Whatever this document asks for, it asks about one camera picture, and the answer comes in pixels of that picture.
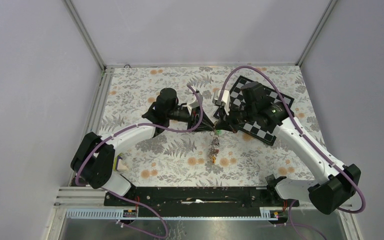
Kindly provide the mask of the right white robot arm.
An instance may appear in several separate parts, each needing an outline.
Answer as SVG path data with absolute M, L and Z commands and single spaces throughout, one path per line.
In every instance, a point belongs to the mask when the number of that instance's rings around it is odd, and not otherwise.
M 242 124 L 256 123 L 263 132 L 274 135 L 286 144 L 307 166 L 314 180 L 292 180 L 280 177 L 267 191 L 267 201 L 273 206 L 285 200 L 312 203 L 317 210 L 329 215 L 357 193 L 361 170 L 345 165 L 324 149 L 293 116 L 283 97 L 271 102 L 265 86 L 250 82 L 240 88 L 242 97 L 230 102 L 228 90 L 218 90 L 212 102 L 219 107 L 217 130 L 237 132 Z

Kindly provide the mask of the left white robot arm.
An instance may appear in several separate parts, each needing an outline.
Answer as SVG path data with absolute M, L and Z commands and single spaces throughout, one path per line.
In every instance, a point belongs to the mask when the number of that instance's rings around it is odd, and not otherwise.
M 177 92 L 166 87 L 138 122 L 108 135 L 87 133 L 70 164 L 76 173 L 75 184 L 115 193 L 122 205 L 132 204 L 135 192 L 131 189 L 131 182 L 113 168 L 118 154 L 164 131 L 190 133 L 215 130 L 214 123 L 203 110 L 203 97 L 192 86 L 189 89 L 193 96 L 186 103 L 179 103 Z

